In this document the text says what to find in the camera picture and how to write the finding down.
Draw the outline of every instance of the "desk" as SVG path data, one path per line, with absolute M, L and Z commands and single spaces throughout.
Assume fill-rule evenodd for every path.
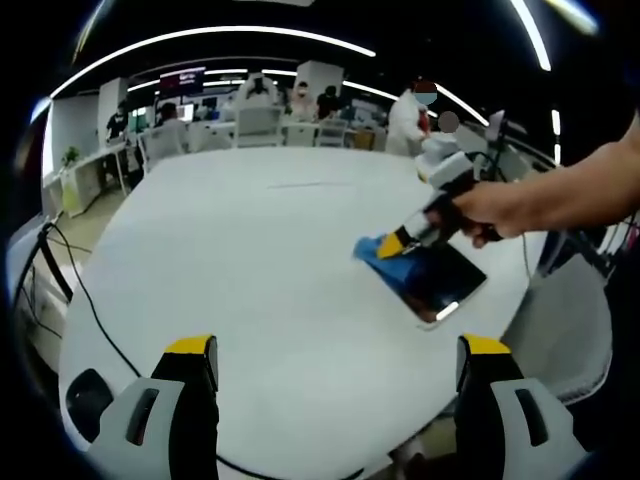
M 120 162 L 118 161 L 118 154 L 126 150 L 127 145 L 124 142 L 110 145 L 108 147 L 100 148 L 97 152 L 88 155 L 81 160 L 75 162 L 69 167 L 65 167 L 50 181 L 45 188 L 56 191 L 55 194 L 64 195 L 64 189 L 72 189 L 75 193 L 75 208 L 71 208 L 67 211 L 70 217 L 80 215 L 89 205 L 100 195 L 100 183 L 98 179 L 98 167 L 96 161 L 114 155 L 115 162 L 118 168 L 118 178 L 120 186 L 122 188 L 122 194 L 126 197 L 127 190 L 122 179 L 122 171 L 120 169 Z M 56 188 L 55 185 L 60 183 L 60 187 Z
M 475 250 L 488 276 L 431 331 L 365 264 L 356 240 L 397 227 L 429 187 L 413 160 L 323 148 L 252 148 L 161 163 L 116 212 L 83 279 L 113 340 L 143 375 L 165 347 L 218 337 L 218 452 L 279 478 L 344 478 L 384 459 L 455 395 L 457 338 L 500 337 L 528 287 L 521 239 Z M 546 234 L 529 234 L 531 268 Z M 134 376 L 77 291 L 60 354 L 70 382 Z

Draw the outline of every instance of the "chair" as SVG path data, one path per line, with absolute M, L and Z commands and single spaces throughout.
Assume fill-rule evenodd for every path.
M 503 341 L 524 376 L 538 378 L 563 403 L 587 398 L 611 361 L 604 279 L 574 256 L 532 287 Z
M 282 113 L 280 107 L 242 108 L 236 116 L 233 140 L 236 147 L 280 146 L 282 135 Z
M 187 125 L 175 121 L 147 130 L 138 135 L 138 145 L 147 175 L 160 160 L 188 153 Z
M 287 147 L 313 147 L 316 130 L 312 125 L 287 127 Z
M 344 147 L 346 133 L 346 120 L 323 120 L 318 129 L 316 147 Z
M 189 151 L 205 152 L 225 150 L 233 147 L 231 132 L 211 127 L 204 122 L 192 123 L 189 126 Z

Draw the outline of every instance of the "monitor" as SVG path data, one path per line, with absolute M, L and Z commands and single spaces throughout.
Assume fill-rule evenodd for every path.
M 178 119 L 183 122 L 193 121 L 194 105 L 189 103 L 187 105 L 180 105 L 178 107 Z
M 204 67 L 189 68 L 160 76 L 158 90 L 162 98 L 201 93 L 204 83 Z

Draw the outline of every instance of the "human hand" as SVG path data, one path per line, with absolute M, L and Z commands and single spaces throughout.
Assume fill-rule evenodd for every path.
M 513 238 L 522 232 L 514 225 L 513 212 L 517 205 L 518 192 L 514 191 L 514 184 L 482 182 L 470 190 L 453 199 L 462 215 L 468 220 L 462 232 L 470 237 L 473 246 L 484 247 L 489 239 L 486 237 L 486 227 L 491 225 L 502 238 Z M 427 213 L 430 223 L 438 225 L 441 222 L 437 211 Z

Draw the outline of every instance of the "white table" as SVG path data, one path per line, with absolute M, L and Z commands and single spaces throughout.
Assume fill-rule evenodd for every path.
M 343 478 L 378 463 L 454 397 L 463 332 L 500 337 L 529 280 L 520 239 L 452 243 L 487 282 L 440 326 L 365 264 L 356 240 L 398 226 L 429 193 L 413 161 L 321 148 L 205 152 L 161 163 L 115 214 L 83 271 L 113 340 L 143 375 L 165 347 L 218 337 L 218 453 L 269 476 Z M 529 234 L 531 268 L 546 234 Z M 134 376 L 77 291 L 60 355 L 117 394 Z

